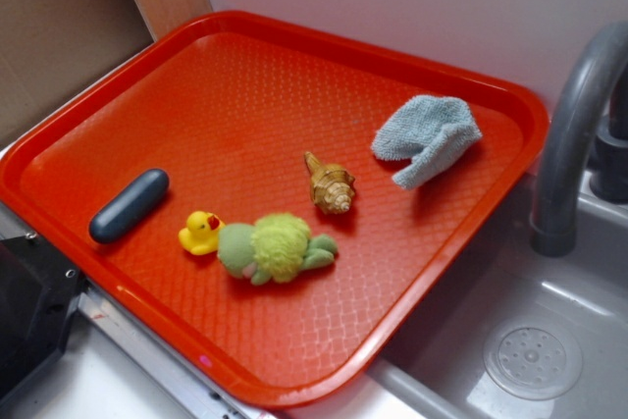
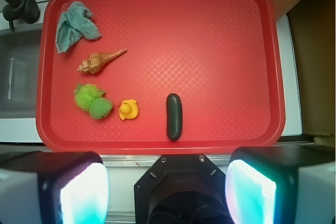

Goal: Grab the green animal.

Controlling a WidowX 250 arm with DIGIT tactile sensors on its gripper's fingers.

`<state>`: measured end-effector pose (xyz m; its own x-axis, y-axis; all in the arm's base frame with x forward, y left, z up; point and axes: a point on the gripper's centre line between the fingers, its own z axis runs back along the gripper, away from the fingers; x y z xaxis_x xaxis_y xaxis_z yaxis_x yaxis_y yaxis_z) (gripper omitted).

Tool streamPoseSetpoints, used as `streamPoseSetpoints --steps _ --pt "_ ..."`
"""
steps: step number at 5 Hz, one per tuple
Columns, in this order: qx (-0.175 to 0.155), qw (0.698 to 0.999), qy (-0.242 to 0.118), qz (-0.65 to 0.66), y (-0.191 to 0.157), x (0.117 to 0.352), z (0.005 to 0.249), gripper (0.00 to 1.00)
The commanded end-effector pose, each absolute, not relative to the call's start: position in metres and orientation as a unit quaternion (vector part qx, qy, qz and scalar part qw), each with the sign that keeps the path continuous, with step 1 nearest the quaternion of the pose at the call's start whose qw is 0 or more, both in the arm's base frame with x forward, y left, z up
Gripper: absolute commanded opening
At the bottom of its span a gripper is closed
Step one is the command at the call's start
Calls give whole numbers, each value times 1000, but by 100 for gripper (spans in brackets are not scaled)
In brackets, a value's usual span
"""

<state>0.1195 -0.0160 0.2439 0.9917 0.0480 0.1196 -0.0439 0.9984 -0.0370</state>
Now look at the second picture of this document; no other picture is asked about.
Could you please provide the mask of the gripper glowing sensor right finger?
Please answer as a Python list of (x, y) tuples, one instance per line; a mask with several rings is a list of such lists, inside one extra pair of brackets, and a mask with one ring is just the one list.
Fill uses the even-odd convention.
[(225, 195), (234, 223), (335, 223), (335, 149), (239, 147)]

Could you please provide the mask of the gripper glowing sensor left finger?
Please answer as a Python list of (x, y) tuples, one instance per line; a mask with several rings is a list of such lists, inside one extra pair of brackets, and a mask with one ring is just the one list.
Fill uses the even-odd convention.
[(1, 154), (1, 223), (105, 223), (109, 199), (95, 152)]

